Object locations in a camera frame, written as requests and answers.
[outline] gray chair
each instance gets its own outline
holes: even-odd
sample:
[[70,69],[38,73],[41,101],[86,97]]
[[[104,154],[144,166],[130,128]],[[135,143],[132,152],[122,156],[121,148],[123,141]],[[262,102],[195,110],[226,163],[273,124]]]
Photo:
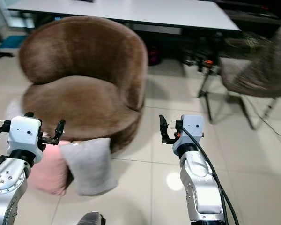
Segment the gray chair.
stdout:
[[[273,109],[277,98],[281,97],[281,27],[277,30],[272,41],[260,51],[253,61],[220,58],[220,68],[222,83],[228,91],[273,99],[260,117],[261,120],[264,120]],[[210,74],[211,72],[206,74],[198,97],[205,97],[209,121],[212,122],[206,88]],[[242,98],[239,97],[238,100],[250,127],[255,129]]]

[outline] white table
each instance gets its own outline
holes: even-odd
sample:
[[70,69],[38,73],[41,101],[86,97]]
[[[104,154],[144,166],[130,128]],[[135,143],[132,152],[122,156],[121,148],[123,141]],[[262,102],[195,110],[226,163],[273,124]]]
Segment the white table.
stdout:
[[180,28],[240,31],[217,4],[195,0],[20,0],[8,10],[22,13],[90,15],[120,22]]

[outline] brown velvet chair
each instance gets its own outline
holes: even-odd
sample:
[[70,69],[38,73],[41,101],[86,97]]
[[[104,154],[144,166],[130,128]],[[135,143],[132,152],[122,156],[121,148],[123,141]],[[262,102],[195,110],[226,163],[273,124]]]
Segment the brown velvet chair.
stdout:
[[144,106],[147,52],[127,27],[107,19],[75,16],[51,22],[23,43],[20,64],[33,84],[22,105],[63,139],[111,138],[115,152],[134,138]]
[[[281,27],[272,41],[256,55],[253,61],[221,58],[220,67],[222,83],[228,91],[273,99],[263,115],[259,116],[264,120],[274,107],[277,98],[281,97]],[[209,121],[212,122],[208,90],[204,88],[209,75],[208,73],[205,77],[198,97],[205,97]],[[255,129],[241,97],[238,101],[250,127]]]

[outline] pink pillow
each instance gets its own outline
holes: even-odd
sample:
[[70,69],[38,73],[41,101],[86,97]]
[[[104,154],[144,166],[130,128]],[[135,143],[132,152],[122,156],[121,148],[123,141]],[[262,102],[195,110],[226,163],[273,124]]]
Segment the pink pillow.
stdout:
[[[59,145],[70,142],[60,141]],[[61,155],[58,145],[48,144],[44,150],[44,157],[36,163],[28,177],[28,184],[36,189],[54,195],[66,193],[68,168]]]

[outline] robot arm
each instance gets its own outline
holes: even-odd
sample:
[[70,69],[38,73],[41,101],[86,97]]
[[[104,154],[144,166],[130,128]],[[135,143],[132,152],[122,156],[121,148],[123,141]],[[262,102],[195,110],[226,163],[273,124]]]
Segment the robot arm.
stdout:
[[42,122],[32,113],[6,120],[0,127],[0,132],[9,132],[9,156],[0,157],[0,225],[14,224],[31,167],[42,159],[45,143],[58,144],[64,124],[64,120],[59,122],[53,138],[43,137]]
[[183,115],[176,120],[175,139],[167,134],[168,124],[160,115],[162,142],[173,144],[173,151],[180,159],[180,179],[185,187],[189,219],[192,224],[225,224],[220,189],[213,178],[210,165],[183,126],[199,142],[204,120],[201,116]]

